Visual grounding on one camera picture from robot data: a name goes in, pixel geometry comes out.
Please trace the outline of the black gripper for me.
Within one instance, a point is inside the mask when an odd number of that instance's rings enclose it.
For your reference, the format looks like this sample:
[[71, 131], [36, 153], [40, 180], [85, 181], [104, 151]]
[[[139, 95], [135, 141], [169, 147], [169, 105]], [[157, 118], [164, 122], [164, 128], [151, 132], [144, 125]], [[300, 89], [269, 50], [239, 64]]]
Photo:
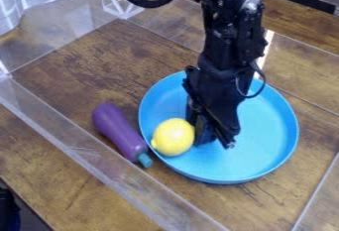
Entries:
[[215, 140], [225, 149], [235, 146], [240, 132], [237, 108], [247, 98], [255, 97], [248, 95], [255, 71], [255, 61], [227, 62], [225, 68], [217, 68], [204, 55], [199, 56], [196, 66], [185, 67], [185, 120], [195, 128], [195, 146]]

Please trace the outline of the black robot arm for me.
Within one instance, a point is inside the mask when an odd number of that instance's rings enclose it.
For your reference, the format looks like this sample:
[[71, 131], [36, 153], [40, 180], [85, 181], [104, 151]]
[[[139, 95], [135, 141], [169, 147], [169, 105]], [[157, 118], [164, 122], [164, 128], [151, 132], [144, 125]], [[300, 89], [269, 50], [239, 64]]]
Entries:
[[235, 145], [240, 133], [237, 108], [252, 98], [256, 59], [267, 45], [261, 27], [263, 0], [199, 0], [205, 42], [197, 64], [185, 67], [185, 119], [195, 127], [195, 143]]

